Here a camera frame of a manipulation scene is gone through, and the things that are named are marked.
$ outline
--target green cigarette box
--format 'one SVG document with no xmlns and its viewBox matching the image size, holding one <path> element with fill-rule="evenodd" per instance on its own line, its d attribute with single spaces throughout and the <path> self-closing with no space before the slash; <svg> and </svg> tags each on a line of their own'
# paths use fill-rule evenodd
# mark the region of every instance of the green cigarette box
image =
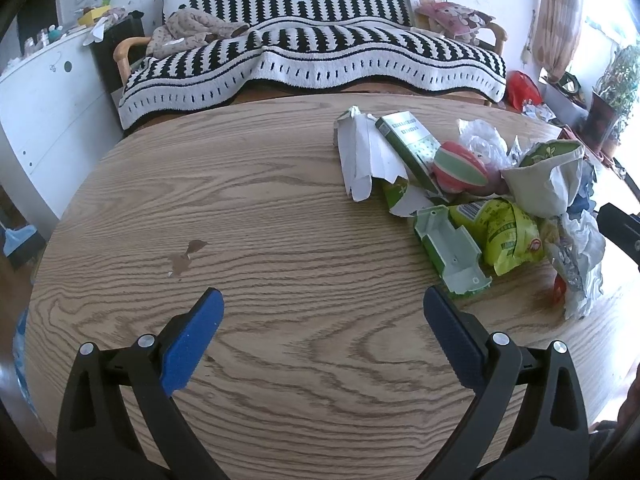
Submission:
<svg viewBox="0 0 640 480">
<path fill-rule="evenodd" d="M 398 152 L 428 194 L 447 200 L 435 179 L 431 177 L 430 168 L 440 143 L 430 131 L 411 112 L 398 112 L 380 117 L 376 121 L 376 128 Z"/>
</svg>

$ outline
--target yellow box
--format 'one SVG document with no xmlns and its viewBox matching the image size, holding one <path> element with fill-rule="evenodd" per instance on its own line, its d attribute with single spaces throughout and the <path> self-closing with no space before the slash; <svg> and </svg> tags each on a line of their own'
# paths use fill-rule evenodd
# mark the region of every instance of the yellow box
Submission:
<svg viewBox="0 0 640 480">
<path fill-rule="evenodd" d="M 86 25 L 87 27 L 91 27 L 94 24 L 94 21 L 100 18 L 107 10 L 111 9 L 110 5 L 105 5 L 103 7 L 98 7 L 97 9 L 90 10 L 88 13 L 84 14 L 82 18 L 78 19 L 78 25 Z"/>
</svg>

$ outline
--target blue object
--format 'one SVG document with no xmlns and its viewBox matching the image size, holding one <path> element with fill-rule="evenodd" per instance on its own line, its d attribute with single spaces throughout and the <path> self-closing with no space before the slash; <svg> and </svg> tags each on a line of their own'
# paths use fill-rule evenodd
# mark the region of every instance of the blue object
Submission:
<svg viewBox="0 0 640 480">
<path fill-rule="evenodd" d="M 566 209 L 567 213 L 569 213 L 569 218 L 580 218 L 580 215 L 585 210 L 593 212 L 596 207 L 596 203 L 591 200 L 594 182 L 597 182 L 596 169 L 590 161 L 582 160 L 582 176 L 578 194 L 575 196 L 574 202 Z"/>
<path fill-rule="evenodd" d="M 15 364 L 15 375 L 18 378 L 18 386 L 20 387 L 20 393 L 24 397 L 24 400 L 27 401 L 27 404 L 31 408 L 31 411 L 38 416 L 36 413 L 36 408 L 31 401 L 31 394 L 29 393 L 29 388 L 27 387 L 27 376 L 24 371 L 24 332 L 27 329 L 27 314 L 29 313 L 29 309 L 25 308 L 20 314 L 18 318 L 18 324 L 15 327 L 15 335 L 14 335 L 14 344 L 13 344 L 13 354 L 14 354 L 14 364 Z"/>
<path fill-rule="evenodd" d="M 5 229 L 4 248 L 2 248 L 4 256 L 8 258 L 10 254 L 12 254 L 18 247 L 25 243 L 34 234 L 36 234 L 36 228 L 32 225 L 27 225 L 22 229 L 17 230 Z"/>
<path fill-rule="evenodd" d="M 433 330 L 438 343 L 442 347 L 449 364 L 456 373 L 460 384 L 473 390 L 476 396 L 484 392 L 486 380 L 484 378 L 484 365 L 486 352 L 478 346 L 477 338 L 469 332 L 463 319 L 469 323 L 475 320 L 480 328 L 478 320 L 464 313 L 458 315 L 453 311 L 456 308 L 449 304 L 449 300 L 443 296 L 435 286 L 430 286 L 424 293 L 422 301 L 424 317 Z"/>
<path fill-rule="evenodd" d="M 162 356 L 160 383 L 167 396 L 184 388 L 222 322 L 225 302 L 219 290 L 200 300 L 191 319 Z"/>
</svg>

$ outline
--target pink pillow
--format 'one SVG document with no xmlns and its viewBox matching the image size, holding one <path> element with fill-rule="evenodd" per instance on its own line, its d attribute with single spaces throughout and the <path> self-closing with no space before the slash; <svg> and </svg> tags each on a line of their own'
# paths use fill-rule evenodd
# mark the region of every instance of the pink pillow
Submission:
<svg viewBox="0 0 640 480">
<path fill-rule="evenodd" d="M 453 37 L 476 32 L 494 19 L 479 10 L 436 0 L 420 0 L 420 7 L 415 10 L 434 19 Z"/>
</svg>

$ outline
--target black and white blanket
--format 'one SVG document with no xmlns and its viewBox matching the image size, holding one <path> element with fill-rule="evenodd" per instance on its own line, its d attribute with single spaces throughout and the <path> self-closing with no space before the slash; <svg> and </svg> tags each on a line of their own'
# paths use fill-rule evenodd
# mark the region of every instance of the black and white blanket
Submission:
<svg viewBox="0 0 640 480">
<path fill-rule="evenodd" d="M 167 0 L 165 12 L 180 1 Z M 125 129 L 153 112 L 219 105 L 250 80 L 319 91 L 384 76 L 425 92 L 471 89 L 495 101 L 504 95 L 500 56 L 406 30 L 404 0 L 187 1 L 253 27 L 240 38 L 147 58 L 120 100 Z"/>
</svg>

